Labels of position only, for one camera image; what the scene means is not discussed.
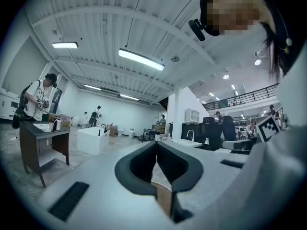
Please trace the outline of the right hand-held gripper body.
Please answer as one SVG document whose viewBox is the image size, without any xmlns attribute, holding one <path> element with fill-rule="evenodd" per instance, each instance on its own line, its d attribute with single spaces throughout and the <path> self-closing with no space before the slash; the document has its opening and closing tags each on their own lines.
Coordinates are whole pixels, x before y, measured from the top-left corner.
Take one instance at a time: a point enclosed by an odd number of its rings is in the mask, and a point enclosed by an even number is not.
<svg viewBox="0 0 307 230">
<path fill-rule="evenodd" d="M 233 152 L 250 152 L 253 146 L 262 142 L 267 142 L 273 135 L 281 131 L 278 123 L 272 115 L 262 120 L 255 127 L 257 132 L 256 137 L 250 137 L 245 140 L 224 141 L 222 143 L 222 148 Z"/>
</svg>

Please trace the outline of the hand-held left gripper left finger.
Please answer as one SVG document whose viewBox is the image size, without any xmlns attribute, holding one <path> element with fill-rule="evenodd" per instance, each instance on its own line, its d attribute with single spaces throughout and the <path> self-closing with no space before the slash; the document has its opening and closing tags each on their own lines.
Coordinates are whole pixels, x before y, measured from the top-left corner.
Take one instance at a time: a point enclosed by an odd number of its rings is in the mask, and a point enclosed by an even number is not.
<svg viewBox="0 0 307 230">
<path fill-rule="evenodd" d="M 115 165 L 115 176 L 130 192 L 143 196 L 156 196 L 157 189 L 151 184 L 153 168 L 156 164 L 156 142 L 121 158 Z"/>
</svg>

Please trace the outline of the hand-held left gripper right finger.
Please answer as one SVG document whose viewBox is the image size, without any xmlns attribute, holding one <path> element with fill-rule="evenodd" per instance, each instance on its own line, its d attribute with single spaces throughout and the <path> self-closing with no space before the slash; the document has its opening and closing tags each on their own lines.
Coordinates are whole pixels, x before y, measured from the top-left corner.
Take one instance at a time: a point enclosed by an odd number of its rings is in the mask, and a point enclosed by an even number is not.
<svg viewBox="0 0 307 230">
<path fill-rule="evenodd" d="M 163 142 L 156 143 L 157 163 L 172 186 L 170 218 L 179 223 L 193 216 L 181 207 L 177 193 L 190 191 L 203 175 L 202 163 Z"/>
</svg>

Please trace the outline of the white sink counter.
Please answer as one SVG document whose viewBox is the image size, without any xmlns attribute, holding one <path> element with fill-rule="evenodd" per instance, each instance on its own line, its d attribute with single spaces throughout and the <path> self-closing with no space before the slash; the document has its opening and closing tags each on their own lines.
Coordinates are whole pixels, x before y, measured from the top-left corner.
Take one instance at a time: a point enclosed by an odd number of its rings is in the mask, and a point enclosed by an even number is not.
<svg viewBox="0 0 307 230">
<path fill-rule="evenodd" d="M 186 139 L 173 139 L 171 142 L 182 145 L 182 146 L 186 146 L 186 147 L 192 147 L 192 148 L 202 147 L 202 143 L 192 142 L 191 140 L 186 140 Z"/>
</svg>

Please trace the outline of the black mezzanine railing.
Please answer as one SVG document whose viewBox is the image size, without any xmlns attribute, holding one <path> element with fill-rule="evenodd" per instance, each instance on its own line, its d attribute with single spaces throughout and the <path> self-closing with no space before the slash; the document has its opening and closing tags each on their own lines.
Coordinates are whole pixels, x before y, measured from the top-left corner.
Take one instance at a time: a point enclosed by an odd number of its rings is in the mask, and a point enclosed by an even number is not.
<svg viewBox="0 0 307 230">
<path fill-rule="evenodd" d="M 276 96 L 274 90 L 276 89 L 278 85 L 279 84 L 277 83 L 277 84 L 274 84 L 274 85 L 271 85 L 271 86 L 268 86 L 268 87 L 265 87 L 265 88 L 262 88 L 256 91 L 241 94 L 241 95 L 235 94 L 234 97 L 229 97 L 226 99 L 228 100 L 229 107 L 264 100 L 264 99 Z M 209 102 L 206 104 L 203 103 L 202 105 L 207 111 L 217 110 L 219 109 L 218 102 L 219 101 Z"/>
</svg>

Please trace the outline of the black office chair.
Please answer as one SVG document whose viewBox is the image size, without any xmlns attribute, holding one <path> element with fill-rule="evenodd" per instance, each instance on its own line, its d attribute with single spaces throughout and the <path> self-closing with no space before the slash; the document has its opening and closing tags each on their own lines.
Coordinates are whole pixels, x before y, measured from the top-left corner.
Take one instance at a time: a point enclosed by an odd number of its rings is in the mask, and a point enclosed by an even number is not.
<svg viewBox="0 0 307 230">
<path fill-rule="evenodd" d="M 199 124 L 201 133 L 201 149 L 218 150 L 221 146 L 222 127 L 213 117 L 204 117 L 203 122 Z"/>
<path fill-rule="evenodd" d="M 226 115 L 223 117 L 222 131 L 225 141 L 236 141 L 235 124 L 231 116 Z"/>
</svg>

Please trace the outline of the black cabinet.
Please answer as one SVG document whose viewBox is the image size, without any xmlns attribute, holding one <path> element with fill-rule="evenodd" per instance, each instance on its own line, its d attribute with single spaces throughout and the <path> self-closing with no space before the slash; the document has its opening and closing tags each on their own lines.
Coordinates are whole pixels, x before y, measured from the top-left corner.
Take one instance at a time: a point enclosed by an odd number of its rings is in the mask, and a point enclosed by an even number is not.
<svg viewBox="0 0 307 230">
<path fill-rule="evenodd" d="M 199 142 L 201 140 L 201 133 L 200 133 L 198 123 L 183 123 L 182 124 L 181 139 L 187 140 L 187 132 L 190 129 L 192 129 L 194 131 L 194 141 Z"/>
</svg>

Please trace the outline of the white rectangular bathtub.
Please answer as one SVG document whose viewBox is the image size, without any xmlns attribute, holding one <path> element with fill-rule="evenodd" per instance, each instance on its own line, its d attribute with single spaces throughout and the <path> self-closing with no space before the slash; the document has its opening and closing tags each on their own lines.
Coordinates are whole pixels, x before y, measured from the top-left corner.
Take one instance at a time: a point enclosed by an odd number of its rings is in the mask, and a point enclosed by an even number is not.
<svg viewBox="0 0 307 230">
<path fill-rule="evenodd" d="M 76 149 L 91 155 L 99 155 L 109 145 L 110 131 L 100 127 L 90 127 L 77 131 Z"/>
</svg>

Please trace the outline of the black side table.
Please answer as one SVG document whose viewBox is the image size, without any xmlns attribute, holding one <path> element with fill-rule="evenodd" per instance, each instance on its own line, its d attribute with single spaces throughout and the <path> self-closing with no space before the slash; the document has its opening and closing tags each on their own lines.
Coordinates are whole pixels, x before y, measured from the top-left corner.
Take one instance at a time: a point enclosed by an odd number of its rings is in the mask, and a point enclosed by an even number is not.
<svg viewBox="0 0 307 230">
<path fill-rule="evenodd" d="M 155 130 L 144 129 L 143 130 L 143 136 L 142 136 L 142 142 L 155 140 L 156 134 L 157 134 L 157 132 Z"/>
</svg>

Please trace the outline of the white panelled cabinet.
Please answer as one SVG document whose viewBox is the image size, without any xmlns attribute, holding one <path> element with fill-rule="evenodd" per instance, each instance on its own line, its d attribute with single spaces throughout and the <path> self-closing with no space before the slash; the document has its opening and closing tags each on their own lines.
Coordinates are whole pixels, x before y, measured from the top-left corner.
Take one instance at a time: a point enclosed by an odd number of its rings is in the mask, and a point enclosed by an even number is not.
<svg viewBox="0 0 307 230">
<path fill-rule="evenodd" d="M 191 108 L 186 109 L 185 122 L 186 123 L 199 123 L 200 122 L 199 111 L 193 110 Z"/>
</svg>

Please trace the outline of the white sink basin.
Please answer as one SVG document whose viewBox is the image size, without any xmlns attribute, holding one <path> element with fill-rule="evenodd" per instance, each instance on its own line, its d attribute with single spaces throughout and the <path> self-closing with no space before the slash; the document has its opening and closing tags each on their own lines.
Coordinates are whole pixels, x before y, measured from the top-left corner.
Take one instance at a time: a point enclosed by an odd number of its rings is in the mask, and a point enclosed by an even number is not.
<svg viewBox="0 0 307 230">
<path fill-rule="evenodd" d="M 43 132 L 47 133 L 47 132 L 51 132 L 49 123 L 43 124 L 43 123 L 33 123 L 33 125 L 35 127 L 37 127 L 38 129 L 42 130 Z"/>
</svg>

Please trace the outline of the dark wooden vanity table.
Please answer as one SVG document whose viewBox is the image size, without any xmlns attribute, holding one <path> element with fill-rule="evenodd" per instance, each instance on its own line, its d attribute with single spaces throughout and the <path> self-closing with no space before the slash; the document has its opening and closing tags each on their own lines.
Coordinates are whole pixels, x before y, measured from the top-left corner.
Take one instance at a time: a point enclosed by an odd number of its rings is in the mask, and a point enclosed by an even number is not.
<svg viewBox="0 0 307 230">
<path fill-rule="evenodd" d="M 33 123 L 48 122 L 29 122 L 22 121 L 20 123 L 20 150 L 23 161 L 24 170 L 29 173 L 31 169 L 36 173 L 42 183 L 46 187 L 42 167 L 60 155 L 66 159 L 66 164 L 70 164 L 69 158 L 69 128 L 61 128 L 60 130 L 51 132 L 43 132 L 33 125 Z"/>
</svg>

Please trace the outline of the person's black clothing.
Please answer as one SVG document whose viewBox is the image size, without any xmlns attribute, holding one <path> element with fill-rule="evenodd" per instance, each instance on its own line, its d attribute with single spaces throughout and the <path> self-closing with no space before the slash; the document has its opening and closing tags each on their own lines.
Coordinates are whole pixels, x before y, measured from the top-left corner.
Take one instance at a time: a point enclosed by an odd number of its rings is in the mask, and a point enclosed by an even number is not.
<svg viewBox="0 0 307 230">
<path fill-rule="evenodd" d="M 272 0 L 278 60 L 287 74 L 307 40 L 307 0 Z"/>
</svg>

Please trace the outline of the black backpack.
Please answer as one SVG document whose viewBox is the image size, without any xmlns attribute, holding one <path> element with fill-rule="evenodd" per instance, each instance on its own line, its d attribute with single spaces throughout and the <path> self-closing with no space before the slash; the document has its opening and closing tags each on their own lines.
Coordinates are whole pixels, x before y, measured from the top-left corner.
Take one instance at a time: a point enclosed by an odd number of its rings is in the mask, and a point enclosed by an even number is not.
<svg viewBox="0 0 307 230">
<path fill-rule="evenodd" d="M 19 101 L 19 104 L 18 104 L 18 107 L 14 113 L 14 116 L 13 116 L 13 120 L 12 120 L 12 127 L 13 129 L 18 129 L 20 127 L 20 122 L 23 121 L 23 120 L 26 120 L 26 121 L 30 121 L 31 119 L 37 121 L 36 119 L 34 119 L 34 116 L 35 116 L 35 112 L 36 110 L 38 109 L 38 104 L 39 104 L 39 101 L 37 100 L 37 105 L 35 107 L 35 110 L 34 110 L 34 114 L 33 116 L 29 116 L 25 111 L 24 109 L 27 110 L 27 103 L 28 103 L 28 100 L 26 99 L 25 97 L 25 93 L 26 91 L 31 87 L 31 85 L 33 84 L 30 83 L 25 89 L 23 89 L 23 91 L 21 92 L 21 95 L 20 95 L 20 101 Z"/>
</svg>

